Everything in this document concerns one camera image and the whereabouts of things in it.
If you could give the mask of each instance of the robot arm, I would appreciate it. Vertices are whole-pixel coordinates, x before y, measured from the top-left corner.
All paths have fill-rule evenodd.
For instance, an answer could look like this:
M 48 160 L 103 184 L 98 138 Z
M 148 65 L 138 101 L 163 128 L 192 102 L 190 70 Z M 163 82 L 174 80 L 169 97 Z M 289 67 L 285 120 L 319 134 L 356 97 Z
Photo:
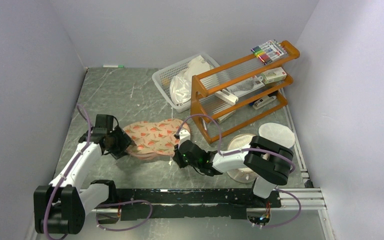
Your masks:
M 77 149 L 61 171 L 49 185 L 39 186 L 33 194 L 34 222 L 38 233 L 44 233 L 44 218 L 51 193 L 57 183 L 63 178 L 52 202 L 47 228 L 49 233 L 77 234 L 83 227 L 85 217 L 96 206 L 108 201 L 115 202 L 116 187 L 113 181 L 96 180 L 83 192 L 79 190 L 85 181 L 90 167 L 103 155 L 105 151 L 115 159 L 124 156 L 126 148 L 133 144 L 132 139 L 117 125 L 113 129 L 114 117 L 111 115 L 96 115 L 95 127 L 90 134 L 89 146 L 82 152 L 87 144 L 86 132 L 80 139 Z
M 257 151 L 270 151 L 276 155 Z M 188 165 L 207 176 L 223 174 L 232 169 L 250 168 L 258 174 L 253 193 L 261 198 L 269 197 L 277 185 L 286 185 L 291 165 L 279 156 L 292 161 L 293 152 L 261 136 L 254 136 L 251 143 L 230 151 L 204 151 L 190 140 L 182 140 L 175 146 L 173 160 L 180 168 Z

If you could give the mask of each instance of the white plastic basket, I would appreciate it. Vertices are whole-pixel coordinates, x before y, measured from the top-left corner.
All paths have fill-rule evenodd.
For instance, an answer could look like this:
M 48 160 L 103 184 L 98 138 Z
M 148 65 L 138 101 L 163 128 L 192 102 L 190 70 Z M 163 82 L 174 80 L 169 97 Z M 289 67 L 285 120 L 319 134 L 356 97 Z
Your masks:
M 182 105 L 174 104 L 172 101 L 172 98 L 170 97 L 170 83 L 172 82 L 172 79 L 174 76 L 176 76 L 180 71 L 187 69 L 188 63 L 192 59 L 198 57 L 199 55 L 201 55 L 206 60 L 206 62 L 211 66 L 213 66 L 214 68 L 220 67 L 220 65 L 210 56 L 208 56 L 205 53 L 201 53 L 201 54 L 196 54 L 195 56 L 188 57 L 185 60 L 179 61 L 173 65 L 170 65 L 159 71 L 156 71 L 152 75 L 152 80 L 156 88 L 158 88 L 162 96 L 173 107 L 173 109 L 175 109 L 179 113 L 188 110 L 191 107 L 191 101 L 189 100 L 188 102 Z

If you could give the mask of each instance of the gray marble surface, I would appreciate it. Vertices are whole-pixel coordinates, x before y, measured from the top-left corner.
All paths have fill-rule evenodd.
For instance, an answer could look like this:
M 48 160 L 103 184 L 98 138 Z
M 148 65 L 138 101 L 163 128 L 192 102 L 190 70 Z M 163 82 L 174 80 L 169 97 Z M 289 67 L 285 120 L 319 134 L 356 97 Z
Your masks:
M 184 119 L 189 111 L 178 113 L 173 110 L 152 81 L 156 68 L 89 68 L 78 98 L 83 104 L 92 124 L 96 114 L 109 114 L 118 118 L 121 127 L 134 122 L 160 122 L 171 117 Z M 243 107 L 221 124 L 226 130 L 260 113 L 252 107 Z M 287 117 L 278 110 L 237 132 L 222 139 L 221 149 L 226 150 L 232 138 L 239 134 L 258 134 L 258 128 L 264 123 L 279 123 L 287 126 Z M 217 142 L 208 145 L 192 120 L 188 121 L 191 140 L 205 150 L 216 150 Z M 55 175 L 64 168 L 73 156 L 78 139 L 87 131 L 87 124 L 77 111 L 73 113 L 71 124 L 65 139 Z M 217 134 L 215 126 L 209 126 L 212 136 Z M 153 160 L 140 160 L 132 156 L 114 159 L 110 155 L 102 156 L 90 169 L 82 188 L 87 188 L 93 180 L 109 179 L 117 188 L 249 188 L 231 179 L 226 173 L 214 177 L 201 176 L 193 168 L 179 169 L 176 163 L 169 164 L 168 156 Z M 288 184 L 282 188 L 303 188 L 300 171 L 289 176 Z
M 274 210 L 269 224 L 279 224 L 291 219 L 295 211 Z M 142 220 L 119 221 L 105 227 L 123 229 Z M 103 231 L 96 227 L 95 214 L 86 216 L 79 234 L 69 234 L 66 240 L 325 240 L 317 210 L 303 210 L 297 220 L 285 226 L 264 228 L 251 227 L 247 220 L 230 217 L 155 218 L 144 225 L 123 232 Z M 37 240 L 47 240 L 39 234 Z

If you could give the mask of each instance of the small box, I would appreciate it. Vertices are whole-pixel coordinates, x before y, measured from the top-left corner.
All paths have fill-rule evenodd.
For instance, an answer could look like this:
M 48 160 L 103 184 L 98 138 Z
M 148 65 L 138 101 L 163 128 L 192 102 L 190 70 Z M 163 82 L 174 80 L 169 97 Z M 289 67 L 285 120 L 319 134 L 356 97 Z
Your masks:
M 262 82 L 264 84 L 271 84 L 284 80 L 287 76 L 285 70 L 281 67 L 276 67 L 270 70 L 267 70 L 261 74 Z

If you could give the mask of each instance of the white round lid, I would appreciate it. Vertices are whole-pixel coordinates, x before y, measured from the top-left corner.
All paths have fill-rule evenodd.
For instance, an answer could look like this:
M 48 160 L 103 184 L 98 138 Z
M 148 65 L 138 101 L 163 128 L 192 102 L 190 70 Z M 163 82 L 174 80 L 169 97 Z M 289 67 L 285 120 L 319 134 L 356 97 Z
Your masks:
M 258 129 L 258 135 L 288 149 L 291 149 L 295 144 L 295 134 L 289 127 L 274 122 L 261 125 Z

